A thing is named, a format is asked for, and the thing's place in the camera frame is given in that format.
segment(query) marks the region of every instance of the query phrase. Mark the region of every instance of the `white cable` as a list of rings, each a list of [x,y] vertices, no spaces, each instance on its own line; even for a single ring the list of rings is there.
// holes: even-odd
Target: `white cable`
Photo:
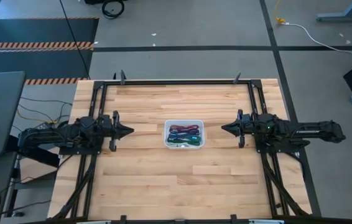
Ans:
[[[350,52],[350,51],[348,51],[348,50],[339,50],[339,49],[335,49],[335,48],[330,47],[330,46],[328,46],[328,45],[325,45],[325,44],[323,44],[323,43],[321,43],[321,42],[318,42],[317,40],[315,40],[315,39],[308,33],[307,29],[304,28],[304,27],[301,26],[301,25],[298,25],[298,24],[290,24],[290,23],[288,23],[288,22],[283,22],[282,25],[300,27],[300,28],[302,28],[304,31],[306,31],[308,37],[311,38],[312,41],[314,41],[314,42],[316,42],[316,43],[318,43],[318,44],[320,44],[320,45],[322,45],[322,46],[324,46],[324,47],[328,47],[329,49],[335,50],[335,51],[337,51],[337,52],[345,52],[345,53],[352,54],[352,52]]]

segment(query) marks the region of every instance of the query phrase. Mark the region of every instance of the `gray floor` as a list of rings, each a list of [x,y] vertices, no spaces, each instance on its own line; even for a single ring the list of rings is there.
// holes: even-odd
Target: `gray floor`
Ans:
[[[261,7],[257,0],[129,0],[125,13],[116,20],[103,18],[99,6],[77,0],[63,0],[68,16],[98,16],[97,47],[138,47],[161,45],[270,45]],[[277,26],[273,7],[266,0],[278,45],[315,45],[298,27]],[[328,45],[352,45],[352,23],[321,23],[317,13],[341,12],[350,0],[281,0],[278,16],[305,26],[311,35]],[[2,0],[0,17],[63,17],[58,0]],[[309,163],[324,217],[352,218],[352,104],[350,89],[342,76],[352,69],[352,55],[331,52],[281,52],[290,92],[299,121],[333,119],[342,125],[347,140],[340,144],[312,141],[307,147]],[[112,78],[123,69],[128,78],[278,78],[272,52],[264,51],[177,51],[94,53],[90,67],[93,79]],[[26,86],[24,97],[72,101],[75,85]],[[32,103],[23,106],[56,118],[59,103]],[[42,119],[21,110],[25,116]],[[16,118],[18,128],[39,122]],[[50,188],[34,194],[50,198]],[[28,192],[17,198],[18,205],[35,201]],[[18,220],[41,220],[27,212]]]

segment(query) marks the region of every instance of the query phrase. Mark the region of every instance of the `black floor mat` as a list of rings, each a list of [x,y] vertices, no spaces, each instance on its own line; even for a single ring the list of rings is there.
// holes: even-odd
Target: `black floor mat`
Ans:
[[[89,68],[93,52],[81,53]],[[0,72],[14,71],[25,71],[27,79],[87,77],[77,50],[0,52]]]
[[[98,19],[69,19],[76,41],[94,42]],[[65,19],[0,19],[0,42],[73,41]]]

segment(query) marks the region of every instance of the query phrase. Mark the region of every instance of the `wooden table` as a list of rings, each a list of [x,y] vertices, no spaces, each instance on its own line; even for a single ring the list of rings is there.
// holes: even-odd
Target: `wooden table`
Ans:
[[[287,119],[278,81],[261,81],[268,112]],[[78,82],[70,122],[88,115],[93,82]],[[252,112],[247,85],[110,86],[104,113],[118,110],[121,123],[135,132],[117,142],[117,152],[109,151],[109,139],[103,144],[89,220],[119,220],[121,215],[128,220],[270,218],[253,138],[246,136],[245,148],[239,149],[238,138],[220,128],[236,119],[237,109]],[[205,145],[196,151],[167,149],[163,132],[168,119],[202,120]],[[49,217],[74,191],[79,162],[73,156],[58,171]],[[279,154],[279,163],[286,189],[310,213],[300,164],[285,154]]]

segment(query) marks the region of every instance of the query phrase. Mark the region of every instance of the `white plastic bin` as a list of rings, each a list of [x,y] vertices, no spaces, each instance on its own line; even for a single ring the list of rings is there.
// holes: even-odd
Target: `white plastic bin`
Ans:
[[[200,131],[201,144],[199,146],[174,146],[172,143],[168,143],[166,140],[169,136],[169,128],[172,125],[179,126],[190,126],[190,125],[198,125],[198,130]],[[164,126],[164,143],[168,149],[200,149],[205,144],[205,132],[203,127],[203,122],[201,120],[177,120],[171,119],[165,122]]]

